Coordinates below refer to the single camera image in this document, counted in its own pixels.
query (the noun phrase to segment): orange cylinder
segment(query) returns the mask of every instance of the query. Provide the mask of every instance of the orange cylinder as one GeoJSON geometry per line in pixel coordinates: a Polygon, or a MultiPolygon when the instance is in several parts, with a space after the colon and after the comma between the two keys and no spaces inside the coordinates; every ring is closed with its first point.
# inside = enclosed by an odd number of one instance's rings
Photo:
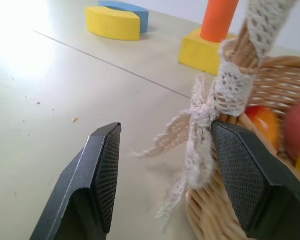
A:
{"type": "Polygon", "coordinates": [[[220,43],[229,31],[239,0],[209,0],[201,27],[204,40],[220,43]]]}

